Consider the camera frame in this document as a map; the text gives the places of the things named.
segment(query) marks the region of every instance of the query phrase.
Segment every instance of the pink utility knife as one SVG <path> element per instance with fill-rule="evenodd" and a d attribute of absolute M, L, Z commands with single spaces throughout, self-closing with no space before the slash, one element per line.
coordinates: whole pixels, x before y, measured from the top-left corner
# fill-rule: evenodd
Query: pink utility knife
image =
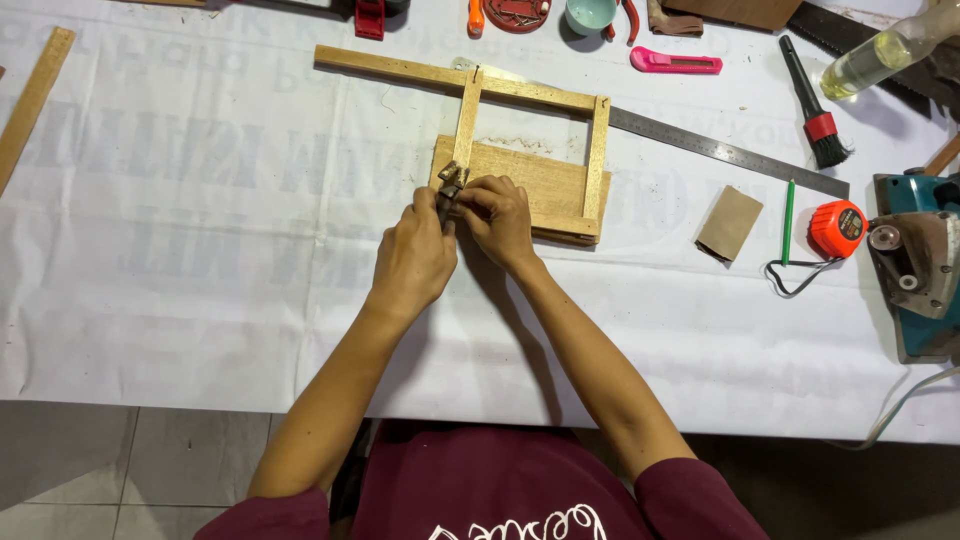
<path fill-rule="evenodd" d="M 712 57 L 678 57 L 664 55 L 645 47 L 630 51 L 630 63 L 644 73 L 710 73 L 723 69 L 723 61 Z"/>

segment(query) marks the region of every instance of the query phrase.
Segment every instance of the electric planer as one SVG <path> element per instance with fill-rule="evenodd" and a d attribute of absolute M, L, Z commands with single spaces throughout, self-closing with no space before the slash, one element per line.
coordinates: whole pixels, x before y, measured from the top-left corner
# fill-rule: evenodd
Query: electric planer
<path fill-rule="evenodd" d="M 867 244 L 893 312 L 900 362 L 949 361 L 960 353 L 960 173 L 878 174 L 874 190 L 878 216 Z"/>

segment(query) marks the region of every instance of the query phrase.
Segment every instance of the table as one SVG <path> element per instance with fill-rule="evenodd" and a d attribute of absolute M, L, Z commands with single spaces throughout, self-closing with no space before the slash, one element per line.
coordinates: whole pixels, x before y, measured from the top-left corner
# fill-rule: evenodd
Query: table
<path fill-rule="evenodd" d="M 462 56 L 811 166 L 775 37 L 643 29 L 637 45 L 725 63 L 716 77 L 649 75 L 629 65 L 622 14 L 614 43 L 570 40 L 561 3 L 533 34 L 488 27 L 471 40 L 466 3 L 425 4 L 389 20 L 377 42 L 336 17 L 244 4 L 212 18 L 0 0 L 0 120 L 51 25 L 78 32 L 0 201 L 0 398 L 289 407 L 359 309 L 380 234 L 426 184 L 437 133 L 452 135 L 459 107 L 436 91 L 314 69 L 316 43 L 444 66 Z M 826 67 L 825 53 L 794 42 L 808 71 Z M 825 105 L 856 148 L 835 174 L 868 215 L 872 175 L 925 164 L 954 129 L 876 89 Z M 585 122 L 496 103 L 479 117 L 481 142 L 586 158 Z M 537 251 L 681 430 L 862 438 L 885 404 L 943 369 L 897 363 L 862 247 L 799 297 L 774 294 L 761 265 L 780 253 L 783 182 L 616 129 L 606 168 L 601 243 Z M 726 184 L 764 204 L 728 266 L 692 243 Z M 827 201 L 797 189 L 796 258 L 814 257 L 805 223 Z M 516 286 L 462 245 L 369 414 L 591 426 Z M 884 438 L 960 443 L 956 384 L 921 392 Z"/>

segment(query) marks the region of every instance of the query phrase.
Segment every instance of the oil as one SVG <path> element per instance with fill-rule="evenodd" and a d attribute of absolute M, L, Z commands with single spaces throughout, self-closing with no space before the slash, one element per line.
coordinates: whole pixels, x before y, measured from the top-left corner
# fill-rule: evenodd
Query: oil
<path fill-rule="evenodd" d="M 879 83 L 926 54 L 915 54 L 910 39 L 894 29 L 884 30 L 834 63 L 820 78 L 828 99 L 838 100 Z"/>

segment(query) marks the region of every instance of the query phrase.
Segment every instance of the maroon shirt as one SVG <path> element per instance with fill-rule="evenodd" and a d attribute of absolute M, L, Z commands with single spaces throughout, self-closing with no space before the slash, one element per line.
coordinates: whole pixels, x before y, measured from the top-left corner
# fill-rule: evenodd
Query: maroon shirt
<path fill-rule="evenodd" d="M 703 461 L 652 465 L 634 500 L 569 430 L 384 422 L 363 482 L 356 540 L 767 538 Z M 328 529 L 314 488 L 243 501 L 195 539 L 326 539 Z"/>

